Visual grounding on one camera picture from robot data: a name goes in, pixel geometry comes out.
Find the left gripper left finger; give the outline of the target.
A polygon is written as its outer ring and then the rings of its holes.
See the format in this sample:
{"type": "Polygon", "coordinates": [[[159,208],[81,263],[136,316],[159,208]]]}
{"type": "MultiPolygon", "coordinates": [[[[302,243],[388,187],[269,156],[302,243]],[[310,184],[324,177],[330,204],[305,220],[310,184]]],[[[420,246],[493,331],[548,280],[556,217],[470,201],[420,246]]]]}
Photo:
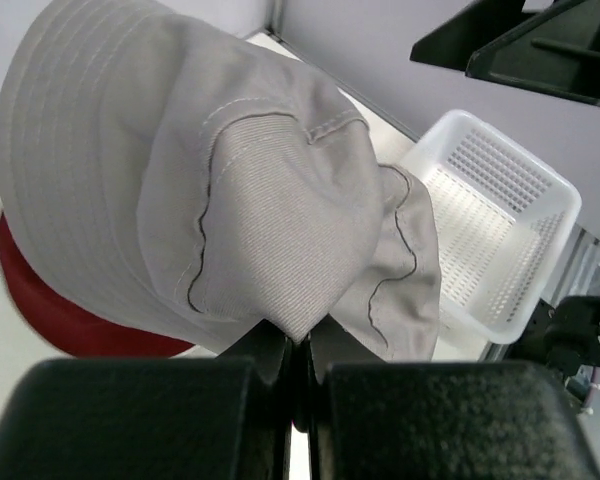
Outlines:
{"type": "Polygon", "coordinates": [[[264,322],[216,358],[41,362],[0,418],[0,479],[283,479],[291,351],[264,322]]]}

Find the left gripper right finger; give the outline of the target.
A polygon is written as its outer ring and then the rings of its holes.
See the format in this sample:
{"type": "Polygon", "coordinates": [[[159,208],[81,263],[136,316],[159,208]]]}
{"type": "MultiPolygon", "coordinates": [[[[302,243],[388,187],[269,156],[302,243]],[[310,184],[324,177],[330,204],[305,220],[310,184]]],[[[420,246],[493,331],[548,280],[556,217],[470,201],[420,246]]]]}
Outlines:
{"type": "Polygon", "coordinates": [[[389,363],[335,320],[304,343],[315,479],[598,479],[560,386],[526,362],[389,363]]]}

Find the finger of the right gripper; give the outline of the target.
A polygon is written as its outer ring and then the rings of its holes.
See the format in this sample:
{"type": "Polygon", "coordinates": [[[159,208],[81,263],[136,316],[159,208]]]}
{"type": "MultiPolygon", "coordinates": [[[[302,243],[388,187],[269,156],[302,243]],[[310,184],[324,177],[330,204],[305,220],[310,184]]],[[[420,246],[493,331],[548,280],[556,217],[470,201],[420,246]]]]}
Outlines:
{"type": "Polygon", "coordinates": [[[464,72],[471,56],[539,13],[523,0],[472,1],[451,19],[418,40],[410,60],[464,72]]]}
{"type": "Polygon", "coordinates": [[[600,107],[600,1],[555,1],[473,53],[466,76],[600,107]]]}

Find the grey bucket hat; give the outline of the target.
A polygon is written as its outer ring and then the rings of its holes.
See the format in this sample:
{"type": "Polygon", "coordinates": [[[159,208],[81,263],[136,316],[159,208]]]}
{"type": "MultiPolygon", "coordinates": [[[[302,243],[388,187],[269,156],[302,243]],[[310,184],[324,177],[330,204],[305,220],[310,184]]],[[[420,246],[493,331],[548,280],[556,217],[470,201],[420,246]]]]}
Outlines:
{"type": "Polygon", "coordinates": [[[325,317],[427,361],[432,205],[322,73],[156,1],[54,1],[0,93],[0,199],[33,271],[84,310],[222,352],[325,317]]]}

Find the red cap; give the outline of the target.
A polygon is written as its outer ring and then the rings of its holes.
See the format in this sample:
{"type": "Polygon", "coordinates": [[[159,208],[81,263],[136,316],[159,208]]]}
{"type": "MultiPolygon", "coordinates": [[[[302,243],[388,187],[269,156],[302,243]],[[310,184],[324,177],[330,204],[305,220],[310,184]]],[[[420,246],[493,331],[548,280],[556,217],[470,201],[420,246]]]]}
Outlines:
{"type": "Polygon", "coordinates": [[[25,323],[64,353],[80,358],[167,358],[193,347],[182,340],[116,325],[57,294],[27,263],[4,215],[0,215],[0,267],[25,323]]]}

